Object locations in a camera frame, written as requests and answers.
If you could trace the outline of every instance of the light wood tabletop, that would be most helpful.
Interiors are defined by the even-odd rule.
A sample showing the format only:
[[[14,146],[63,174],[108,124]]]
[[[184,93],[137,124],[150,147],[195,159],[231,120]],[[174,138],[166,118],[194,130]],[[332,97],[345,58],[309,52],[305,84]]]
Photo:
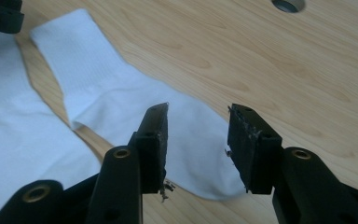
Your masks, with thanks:
[[[358,0],[305,0],[298,13],[270,0],[24,0],[16,40],[34,88],[65,122],[61,90],[29,31],[80,7],[146,75],[226,120],[228,105],[250,106],[284,147],[315,152],[358,189]],[[100,158],[111,147],[86,128],[77,133]],[[246,194],[212,202],[177,188],[165,203],[145,195],[144,221],[277,223],[271,199]]]

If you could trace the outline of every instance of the white sock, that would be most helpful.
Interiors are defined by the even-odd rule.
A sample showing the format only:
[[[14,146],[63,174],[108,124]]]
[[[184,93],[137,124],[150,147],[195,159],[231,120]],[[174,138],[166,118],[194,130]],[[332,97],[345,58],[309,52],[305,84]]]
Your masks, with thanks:
[[[0,34],[0,209],[26,184],[53,179],[66,189],[100,167],[29,84],[13,36]]]
[[[84,9],[33,29],[31,38],[58,79],[71,126],[127,145],[148,107],[170,104],[167,178],[200,197],[244,192],[225,155],[227,123],[205,103],[127,64]]]

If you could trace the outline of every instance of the white cloth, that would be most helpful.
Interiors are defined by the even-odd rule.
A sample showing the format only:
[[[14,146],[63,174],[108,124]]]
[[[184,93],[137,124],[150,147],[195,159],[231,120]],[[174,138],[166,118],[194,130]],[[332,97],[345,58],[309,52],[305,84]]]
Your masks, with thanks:
[[[38,179],[60,181],[66,189],[100,168],[29,84],[14,37],[0,34],[0,209]]]
[[[33,29],[31,38],[58,79],[73,128],[88,126],[126,145],[148,107],[170,104],[167,178],[200,197],[224,200],[244,192],[227,158],[227,123],[200,100],[126,63],[84,9]]]

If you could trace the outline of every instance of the wooden table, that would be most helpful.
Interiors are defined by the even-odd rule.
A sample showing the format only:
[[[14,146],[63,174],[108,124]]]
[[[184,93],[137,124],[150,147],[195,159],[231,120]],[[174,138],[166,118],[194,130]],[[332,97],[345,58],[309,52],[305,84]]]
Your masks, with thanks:
[[[283,146],[317,153],[358,188],[358,0],[306,0],[285,13],[269,0],[24,0],[16,39],[34,88],[63,119],[62,94],[29,31],[86,8],[123,57],[228,120],[231,103],[255,109]],[[99,154],[111,146],[78,134]],[[145,223],[276,223],[271,196],[227,202],[177,189],[144,200]]]

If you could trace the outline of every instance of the sock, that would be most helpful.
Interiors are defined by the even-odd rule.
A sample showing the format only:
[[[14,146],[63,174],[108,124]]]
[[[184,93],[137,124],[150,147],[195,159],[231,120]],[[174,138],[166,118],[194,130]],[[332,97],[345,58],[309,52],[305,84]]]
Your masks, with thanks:
[[[100,167],[29,84],[14,37],[0,33],[0,209],[26,184],[53,179],[66,189]]]
[[[62,88],[72,128],[85,125],[114,146],[127,145],[146,109],[168,102],[167,178],[206,199],[244,192],[224,151],[227,123],[200,100],[126,63],[86,10],[33,29],[31,38]]]

